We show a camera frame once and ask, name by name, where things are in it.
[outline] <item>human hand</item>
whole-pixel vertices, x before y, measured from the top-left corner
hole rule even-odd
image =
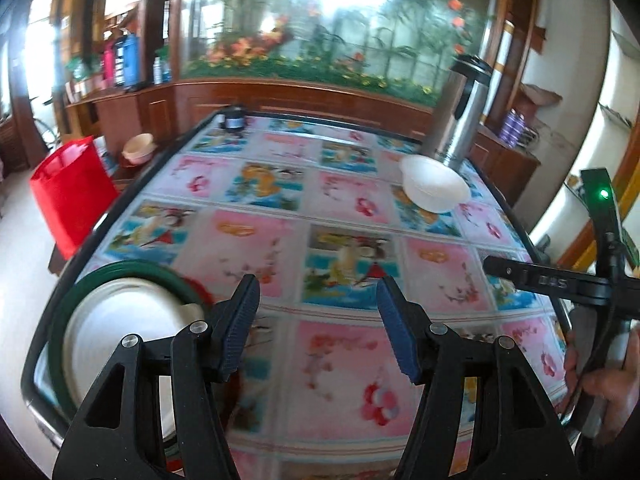
[[[567,399],[578,382],[575,367],[578,352],[574,346],[574,335],[567,336],[567,350],[564,358],[564,381],[569,389]],[[591,396],[604,397],[609,401],[602,421],[598,440],[607,444],[615,440],[625,427],[640,397],[640,333],[632,330],[626,346],[625,363],[622,370],[594,370],[582,378],[582,389]]]

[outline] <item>beige bowl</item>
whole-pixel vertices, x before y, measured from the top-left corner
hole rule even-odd
[[[153,135],[139,134],[127,141],[122,149],[122,156],[131,164],[143,164],[151,159],[155,149]]]

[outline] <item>thermos lid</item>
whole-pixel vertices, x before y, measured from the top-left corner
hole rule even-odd
[[[451,67],[453,72],[461,73],[469,79],[475,79],[476,81],[489,86],[491,81],[491,75],[494,70],[484,60],[478,56],[472,56],[470,54],[460,54],[456,57]]]

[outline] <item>white bowl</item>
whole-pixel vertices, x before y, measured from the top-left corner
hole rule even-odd
[[[402,188],[418,207],[447,213],[471,200],[464,179],[441,162],[423,155],[407,155],[400,161]]]
[[[153,135],[139,134],[127,141],[122,149],[122,156],[131,164],[144,164],[151,160],[155,149]]]

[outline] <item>table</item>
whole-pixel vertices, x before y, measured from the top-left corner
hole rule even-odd
[[[43,430],[60,445],[68,428],[43,351],[56,305],[77,279],[128,258],[170,266],[216,301],[244,273],[258,277],[227,430],[243,480],[386,478],[396,467],[421,388],[400,373],[380,321],[374,285],[384,274],[464,336],[513,337],[559,402],[566,314],[481,270],[488,254],[536,259],[528,237],[468,162],[471,202],[442,215],[417,208],[398,164],[416,150],[385,132],[277,114],[252,116],[240,134],[208,118],[179,139],[127,187],[50,298],[22,377]],[[474,402],[468,378],[455,470],[468,457]]]

